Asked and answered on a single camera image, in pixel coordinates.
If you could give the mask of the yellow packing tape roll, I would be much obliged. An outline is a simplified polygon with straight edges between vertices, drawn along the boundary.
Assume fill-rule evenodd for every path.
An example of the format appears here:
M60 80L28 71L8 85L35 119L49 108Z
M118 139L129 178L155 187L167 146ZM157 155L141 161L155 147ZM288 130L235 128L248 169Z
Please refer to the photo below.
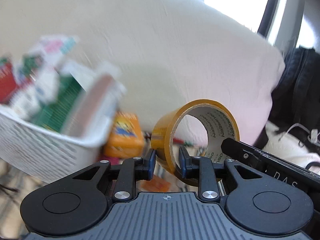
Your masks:
M164 169L185 184L197 186L196 179L184 179L174 153L174 139L182 139L197 146L206 146L204 157L222 163L227 155L221 150L226 138L240 140L235 118L221 103L198 99L164 115L151 132L151 147Z

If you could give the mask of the green carton box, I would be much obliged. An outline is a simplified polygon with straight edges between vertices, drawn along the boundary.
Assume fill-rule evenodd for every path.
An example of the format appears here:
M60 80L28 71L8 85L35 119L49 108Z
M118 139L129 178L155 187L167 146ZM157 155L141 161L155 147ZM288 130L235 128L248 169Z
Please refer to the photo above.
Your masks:
M41 103L40 111L31 123L54 132L61 132L78 96L84 91L73 76L61 76L57 99L48 105Z

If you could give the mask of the cream quilted cover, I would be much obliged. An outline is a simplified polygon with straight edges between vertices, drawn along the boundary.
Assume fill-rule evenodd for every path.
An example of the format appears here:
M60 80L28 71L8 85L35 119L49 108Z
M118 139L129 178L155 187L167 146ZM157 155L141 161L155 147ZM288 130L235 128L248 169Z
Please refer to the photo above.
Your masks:
M254 147L319 174L319 129L301 124L279 128L268 121Z

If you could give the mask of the magenta carton box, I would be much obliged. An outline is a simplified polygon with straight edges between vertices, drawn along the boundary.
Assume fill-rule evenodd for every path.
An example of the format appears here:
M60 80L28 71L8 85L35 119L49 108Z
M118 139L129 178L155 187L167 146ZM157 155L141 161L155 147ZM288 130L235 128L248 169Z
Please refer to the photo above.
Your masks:
M107 157L105 155L101 155L99 157L99 161L108 160L111 165L119 165L122 164L123 160L117 157Z

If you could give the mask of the white perforated plastic basket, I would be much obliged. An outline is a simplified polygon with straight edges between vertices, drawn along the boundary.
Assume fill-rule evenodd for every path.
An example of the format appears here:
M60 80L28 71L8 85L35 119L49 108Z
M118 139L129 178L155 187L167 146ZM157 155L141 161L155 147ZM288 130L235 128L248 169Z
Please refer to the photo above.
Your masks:
M13 116L1 106L1 159L46 183L96 162L109 137L118 101L126 89L116 83L93 115L88 132L70 137Z

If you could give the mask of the black backpack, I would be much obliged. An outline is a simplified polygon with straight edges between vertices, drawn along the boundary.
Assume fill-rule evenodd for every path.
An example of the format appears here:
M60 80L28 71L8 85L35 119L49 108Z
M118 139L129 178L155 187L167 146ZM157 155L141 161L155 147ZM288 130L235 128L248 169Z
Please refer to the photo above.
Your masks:
M319 129L319 53L304 47L289 52L271 96L270 122L279 128L301 124Z

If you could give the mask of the orange pixel character box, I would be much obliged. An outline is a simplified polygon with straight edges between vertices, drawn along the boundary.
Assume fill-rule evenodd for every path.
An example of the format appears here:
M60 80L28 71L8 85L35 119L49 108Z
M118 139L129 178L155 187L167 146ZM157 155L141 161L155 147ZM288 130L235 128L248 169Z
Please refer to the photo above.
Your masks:
M142 154L144 145L145 139L137 115L118 112L103 154L119 159L138 157Z

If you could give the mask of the small orange sachet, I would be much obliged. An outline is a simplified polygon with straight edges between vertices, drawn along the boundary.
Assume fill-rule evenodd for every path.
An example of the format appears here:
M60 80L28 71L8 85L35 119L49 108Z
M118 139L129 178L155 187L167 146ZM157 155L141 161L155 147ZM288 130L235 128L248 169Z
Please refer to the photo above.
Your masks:
M169 192L171 184L154 175L150 181L144 180L140 183L139 188L145 192Z

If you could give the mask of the white tissue pack in basket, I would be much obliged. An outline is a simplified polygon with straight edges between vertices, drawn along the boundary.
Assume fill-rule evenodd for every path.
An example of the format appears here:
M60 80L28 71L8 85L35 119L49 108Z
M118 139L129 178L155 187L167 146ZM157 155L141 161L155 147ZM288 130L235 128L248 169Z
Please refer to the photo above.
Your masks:
M108 61L91 69L68 60L61 70L64 74L71 74L82 88L61 133L75 138L95 137L99 132L103 133L125 92L124 86L118 82L120 69Z

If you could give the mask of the large cream quilted pillow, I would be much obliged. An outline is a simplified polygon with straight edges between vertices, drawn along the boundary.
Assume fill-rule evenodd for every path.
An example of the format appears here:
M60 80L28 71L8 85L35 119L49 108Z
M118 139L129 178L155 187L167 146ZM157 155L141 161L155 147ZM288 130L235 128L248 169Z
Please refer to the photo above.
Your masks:
M197 0L1 0L2 54L17 60L54 34L79 38L70 56L81 64L120 69L121 109L145 131L190 101L211 99L251 145L284 71L277 48Z

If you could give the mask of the red packet in basket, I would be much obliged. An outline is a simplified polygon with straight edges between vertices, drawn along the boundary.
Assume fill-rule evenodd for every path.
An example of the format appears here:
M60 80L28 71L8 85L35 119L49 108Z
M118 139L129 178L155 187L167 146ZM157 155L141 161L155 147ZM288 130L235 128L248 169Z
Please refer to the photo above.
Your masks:
M1 57L1 77L0 77L0 102L8 103L19 85L15 79L14 67L8 56Z

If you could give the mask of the white pink leaflet packet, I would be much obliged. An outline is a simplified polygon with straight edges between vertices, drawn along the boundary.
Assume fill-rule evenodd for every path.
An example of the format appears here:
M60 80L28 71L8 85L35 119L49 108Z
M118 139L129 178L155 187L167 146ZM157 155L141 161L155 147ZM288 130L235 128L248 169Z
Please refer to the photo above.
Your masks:
M40 39L28 50L28 54L41 55L44 66L55 67L79 42L77 36L68 35L46 35Z

